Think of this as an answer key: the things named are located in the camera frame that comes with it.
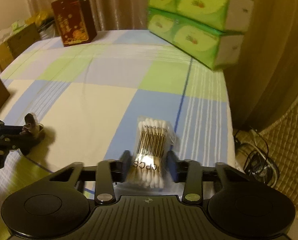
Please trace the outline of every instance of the black robotic claw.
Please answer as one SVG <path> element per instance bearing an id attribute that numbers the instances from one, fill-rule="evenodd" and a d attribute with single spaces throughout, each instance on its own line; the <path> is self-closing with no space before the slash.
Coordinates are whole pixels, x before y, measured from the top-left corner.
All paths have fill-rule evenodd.
<path id="1" fill-rule="evenodd" d="M 30 133 L 20 134 L 23 131 L 22 126 L 4 125 L 0 120 L 0 169 L 4 167 L 10 150 L 20 149 L 23 155 L 27 155 L 31 148 L 43 139 L 43 126 L 39 125 L 39 129 L 40 133 L 37 137 Z"/>
<path id="2" fill-rule="evenodd" d="M 117 199 L 113 183 L 125 181 L 130 165 L 129 151 L 98 166 L 73 163 L 13 193 L 1 208 L 11 240 L 289 239 L 292 202 L 224 163 L 202 167 L 169 151 L 170 174 L 185 183 L 181 201 L 176 195 Z M 85 181 L 96 181 L 94 200 L 82 193 Z M 203 199 L 204 181 L 221 184 L 211 199 Z"/>

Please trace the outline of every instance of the ribbed black surface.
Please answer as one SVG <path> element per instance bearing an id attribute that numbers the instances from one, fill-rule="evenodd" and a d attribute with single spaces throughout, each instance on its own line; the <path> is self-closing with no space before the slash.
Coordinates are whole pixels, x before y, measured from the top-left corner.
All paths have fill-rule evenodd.
<path id="1" fill-rule="evenodd" d="M 181 204 L 176 196 L 122 196 L 116 204 L 96 208 L 82 227 L 57 239 L 234 240 L 237 238 L 219 231 L 208 221 L 199 207 Z M 287 239 L 285 236 L 277 238 L 277 240 Z"/>

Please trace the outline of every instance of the table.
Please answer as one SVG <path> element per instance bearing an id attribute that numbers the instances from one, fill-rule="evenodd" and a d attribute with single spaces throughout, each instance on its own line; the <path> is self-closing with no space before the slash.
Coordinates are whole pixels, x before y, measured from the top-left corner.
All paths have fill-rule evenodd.
<path id="1" fill-rule="evenodd" d="M 66 48 L 60 38 L 39 41 L 0 77 L 11 93 L 0 119 L 23 125 L 34 112 L 47 132 L 27 157 L 8 155 L 0 206 L 10 193 L 72 162 L 96 165 L 132 152 L 140 115 L 171 122 L 180 159 L 234 166 L 222 71 L 212 72 L 147 30 L 99 32 L 92 43 Z M 85 195 L 93 194 L 94 183 L 86 184 Z"/>

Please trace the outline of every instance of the circular cover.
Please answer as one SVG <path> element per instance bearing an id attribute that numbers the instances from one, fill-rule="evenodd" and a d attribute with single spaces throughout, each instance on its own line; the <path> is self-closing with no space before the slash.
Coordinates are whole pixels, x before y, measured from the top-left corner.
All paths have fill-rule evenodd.
<path id="1" fill-rule="evenodd" d="M 208 213 L 233 236 L 262 238 L 286 233 L 295 207 L 288 197 L 264 184 L 237 182 L 210 199 Z"/>
<path id="2" fill-rule="evenodd" d="M 63 182 L 39 184 L 10 195 L 2 204 L 2 219 L 24 237 L 53 238 L 81 225 L 89 214 L 87 198 Z"/>

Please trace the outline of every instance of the brown quilted fabric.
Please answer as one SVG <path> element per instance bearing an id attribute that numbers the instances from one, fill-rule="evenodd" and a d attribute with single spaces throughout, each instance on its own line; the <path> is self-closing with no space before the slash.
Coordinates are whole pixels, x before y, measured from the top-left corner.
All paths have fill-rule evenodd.
<path id="1" fill-rule="evenodd" d="M 298 219 L 298 102 L 260 134 L 269 145 L 270 157 L 279 167 L 280 178 L 275 188 L 293 201 Z M 251 142 L 248 133 L 239 133 L 238 138 Z M 264 146 L 260 138 L 257 143 Z"/>

